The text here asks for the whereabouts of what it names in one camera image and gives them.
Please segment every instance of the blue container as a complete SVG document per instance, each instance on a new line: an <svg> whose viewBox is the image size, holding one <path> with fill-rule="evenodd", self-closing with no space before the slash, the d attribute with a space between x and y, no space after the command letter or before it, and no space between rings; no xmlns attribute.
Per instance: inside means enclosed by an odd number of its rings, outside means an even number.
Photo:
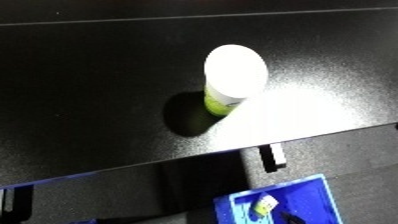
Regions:
<svg viewBox="0 0 398 224"><path fill-rule="evenodd" d="M268 193L279 204L270 214L259 218L252 212L262 193ZM282 213L300 217L306 224L342 224L325 176L307 178L265 188L243 191L214 199L219 224L286 224Z"/></svg>

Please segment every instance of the green label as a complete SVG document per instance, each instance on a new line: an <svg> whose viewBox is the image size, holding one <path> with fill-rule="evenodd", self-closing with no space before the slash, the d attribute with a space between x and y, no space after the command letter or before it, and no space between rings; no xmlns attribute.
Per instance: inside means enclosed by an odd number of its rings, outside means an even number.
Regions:
<svg viewBox="0 0 398 224"><path fill-rule="evenodd" d="M211 114L221 117L228 115L237 105L224 105L218 102L209 94L207 88L205 88L205 106Z"/></svg>

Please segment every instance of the small white object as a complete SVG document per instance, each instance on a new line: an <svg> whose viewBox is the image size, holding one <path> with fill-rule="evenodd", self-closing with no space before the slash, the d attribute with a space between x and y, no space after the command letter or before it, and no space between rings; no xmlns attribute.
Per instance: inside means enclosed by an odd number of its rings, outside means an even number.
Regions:
<svg viewBox="0 0 398 224"><path fill-rule="evenodd" d="M286 167L287 161L286 161L285 153L283 152L282 144L275 143L275 144L271 144L270 146L271 146L272 155L274 156L275 166L277 168Z"/></svg>

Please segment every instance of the black table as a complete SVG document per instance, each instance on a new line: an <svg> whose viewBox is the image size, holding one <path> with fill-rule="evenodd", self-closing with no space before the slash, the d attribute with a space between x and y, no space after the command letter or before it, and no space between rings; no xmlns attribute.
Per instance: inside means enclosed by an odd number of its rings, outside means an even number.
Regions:
<svg viewBox="0 0 398 224"><path fill-rule="evenodd" d="M0 185L397 122L397 25L395 9L4 24ZM203 61L229 43L271 76L220 120Z"/></svg>

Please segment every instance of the black surface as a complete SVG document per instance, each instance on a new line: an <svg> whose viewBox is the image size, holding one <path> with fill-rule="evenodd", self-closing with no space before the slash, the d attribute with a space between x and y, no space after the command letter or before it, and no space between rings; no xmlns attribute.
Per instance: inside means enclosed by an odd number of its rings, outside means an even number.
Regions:
<svg viewBox="0 0 398 224"><path fill-rule="evenodd" d="M125 224L207 207L214 197L248 187L239 151L148 164L36 185L26 223Z"/></svg>
<svg viewBox="0 0 398 224"><path fill-rule="evenodd" d="M26 224L93 217L150 218L145 224L216 223L212 197L316 173L326 175L344 223L397 220L398 132L393 126L292 141L283 147L288 166L271 174L265 173L258 150L242 150L242 157L238 152L195 157L40 184ZM196 210L202 206L206 209ZM188 211L163 217L183 210Z"/></svg>
<svg viewBox="0 0 398 224"><path fill-rule="evenodd" d="M396 122L397 19L376 10L1 27L0 185ZM176 133L166 105L202 91L206 55L228 43L265 59L265 95L203 134ZM192 128L207 119L197 118Z"/></svg>
<svg viewBox="0 0 398 224"><path fill-rule="evenodd" d="M197 16L397 7L394 0L15 0L0 4L0 23Z"/></svg>

